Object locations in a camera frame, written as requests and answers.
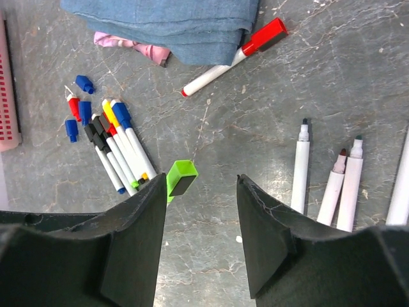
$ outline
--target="pink cloth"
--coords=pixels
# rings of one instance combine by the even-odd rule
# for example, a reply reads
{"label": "pink cloth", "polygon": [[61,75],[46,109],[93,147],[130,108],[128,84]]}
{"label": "pink cloth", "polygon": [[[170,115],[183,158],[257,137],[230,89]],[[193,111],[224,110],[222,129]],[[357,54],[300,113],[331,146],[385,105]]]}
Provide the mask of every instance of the pink cloth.
{"label": "pink cloth", "polygon": [[133,48],[162,67],[166,67],[166,59],[171,53],[168,48],[145,45],[102,32],[95,32],[94,44],[102,47]]}

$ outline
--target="white marker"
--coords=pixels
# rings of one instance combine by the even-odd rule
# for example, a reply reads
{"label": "white marker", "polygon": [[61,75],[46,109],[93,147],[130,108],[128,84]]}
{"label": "white marker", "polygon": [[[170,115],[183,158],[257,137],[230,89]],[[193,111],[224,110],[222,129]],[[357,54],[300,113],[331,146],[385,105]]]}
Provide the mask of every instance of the white marker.
{"label": "white marker", "polygon": [[107,174],[109,178],[112,181],[112,184],[114,185],[115,189],[117,190],[118,193],[123,194],[125,193],[125,188],[123,187],[121,180],[118,178],[115,169],[109,162],[106,154],[103,153],[97,146],[95,147],[95,151],[98,154],[102,164],[104,165],[105,170],[107,171]]}
{"label": "white marker", "polygon": [[342,149],[338,155],[337,162],[330,172],[327,187],[325,188],[324,197],[318,214],[317,222],[331,226],[334,217],[335,207],[337,206],[339,193],[344,182],[346,149]]}
{"label": "white marker", "polygon": [[112,150],[109,148],[107,142],[105,141],[105,136],[104,135],[99,135],[98,131],[94,134],[93,136],[93,142],[95,146],[98,147],[99,150],[101,150],[104,154],[107,155],[107,158],[113,168],[115,169],[116,174],[119,176],[120,180],[123,183],[123,186],[125,189],[128,191],[129,195],[135,195],[137,193],[137,190],[134,189],[128,182],[127,177],[123,173],[123,170],[120,166],[120,164],[117,162],[114,154],[112,153]]}
{"label": "white marker", "polygon": [[104,113],[108,120],[114,125],[117,134],[113,135],[115,142],[119,146],[124,155],[125,159],[128,162],[128,165],[134,174],[137,180],[144,178],[145,180],[148,179],[147,175],[144,175],[143,167],[141,166],[138,157],[136,156],[130,141],[123,130],[123,127],[120,125],[119,121],[117,120],[114,111],[112,110],[111,103],[105,99],[102,102],[102,107],[104,109]]}
{"label": "white marker", "polygon": [[406,135],[401,162],[397,171],[386,225],[404,226],[409,216],[409,133]]}
{"label": "white marker", "polygon": [[251,56],[257,51],[265,51],[281,39],[288,35],[287,29],[284,23],[276,18],[270,21],[267,25],[262,27],[259,31],[255,32],[249,42],[244,44],[236,52],[235,58],[232,64],[229,65],[217,65],[209,69],[200,77],[194,79],[188,85],[186,85],[181,94],[184,97],[191,96],[195,94],[198,90],[205,87],[207,84],[211,83],[214,79],[220,77],[222,74],[227,72],[232,67],[239,64],[248,56]]}
{"label": "white marker", "polygon": [[353,220],[359,192],[360,174],[362,172],[362,136],[353,141],[351,154],[346,160],[344,187],[341,193],[337,229],[352,232]]}
{"label": "white marker", "polygon": [[123,102],[114,99],[111,101],[111,108],[121,127],[125,130],[125,134],[138,158],[139,165],[143,168],[143,172],[148,175],[150,180],[153,179],[157,173],[132,128],[132,124],[130,123],[131,117],[126,105]]}
{"label": "white marker", "polygon": [[246,55],[243,53],[243,50],[240,48],[237,50],[235,58],[233,59],[232,64],[229,65],[217,65],[209,69],[203,75],[197,77],[192,82],[185,85],[182,89],[181,94],[184,97],[191,96],[195,94],[201,88],[204,88],[207,84],[211,83],[214,79],[220,77],[222,74],[239,64],[246,58]]}
{"label": "white marker", "polygon": [[116,161],[120,165],[120,168],[125,175],[127,179],[127,183],[130,184],[133,188],[137,188],[139,185],[135,177],[133,176],[126,160],[124,159],[120,149],[118,148],[115,140],[112,138],[112,136],[105,131],[104,124],[108,126],[108,128],[114,129],[113,125],[111,125],[108,120],[105,118],[104,115],[102,116],[97,116],[96,114],[92,114],[92,124],[95,127],[96,133],[99,134],[99,136],[107,143],[109,148],[112,151],[112,154],[114,155]]}
{"label": "white marker", "polygon": [[307,190],[309,158],[309,134],[307,118],[302,120],[300,134],[298,135],[297,149],[295,150],[293,193],[291,195],[291,208],[304,214],[305,192]]}
{"label": "white marker", "polygon": [[96,132],[96,129],[92,123],[89,123],[88,125],[86,125],[84,130],[85,130],[85,133],[89,141],[95,147],[95,151],[98,154],[102,162],[102,165],[104,165],[104,168],[106,172],[108,173],[108,176],[111,179],[111,182],[114,185],[115,189],[120,194],[125,193],[126,190],[123,187],[123,184],[121,183],[120,178],[118,178],[118,175],[116,174],[114,167],[109,162],[109,159],[107,157],[107,153],[110,152],[111,150],[109,149],[108,146],[106,146],[106,143],[102,141],[102,139]]}

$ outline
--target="yellow marker cap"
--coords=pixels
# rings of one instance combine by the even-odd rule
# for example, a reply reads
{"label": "yellow marker cap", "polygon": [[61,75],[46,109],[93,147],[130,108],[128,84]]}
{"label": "yellow marker cap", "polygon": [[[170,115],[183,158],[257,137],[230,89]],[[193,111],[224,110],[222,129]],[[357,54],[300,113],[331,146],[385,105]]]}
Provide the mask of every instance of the yellow marker cap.
{"label": "yellow marker cap", "polygon": [[118,128],[120,126],[120,123],[118,123],[118,120],[116,119],[109,100],[104,99],[104,101],[102,102],[102,109],[104,109],[104,113],[107,116],[109,122],[113,124],[115,128]]}

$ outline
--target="pink plastic basket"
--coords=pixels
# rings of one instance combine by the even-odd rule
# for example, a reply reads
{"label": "pink plastic basket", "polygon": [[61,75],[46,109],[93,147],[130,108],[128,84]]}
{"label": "pink plastic basket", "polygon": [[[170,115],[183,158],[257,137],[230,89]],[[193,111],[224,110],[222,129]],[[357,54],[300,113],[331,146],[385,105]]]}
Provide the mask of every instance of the pink plastic basket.
{"label": "pink plastic basket", "polygon": [[13,94],[6,28],[0,11],[0,152],[15,148],[21,142]]}

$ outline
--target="folded towel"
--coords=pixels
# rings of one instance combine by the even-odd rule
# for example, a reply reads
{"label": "folded towel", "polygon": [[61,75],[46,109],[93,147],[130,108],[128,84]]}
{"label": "folded towel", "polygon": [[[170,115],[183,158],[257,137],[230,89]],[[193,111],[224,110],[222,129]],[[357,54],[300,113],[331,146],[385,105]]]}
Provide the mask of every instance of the folded towel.
{"label": "folded towel", "polygon": [[191,65],[230,65],[258,0],[61,0],[88,27],[163,46]]}

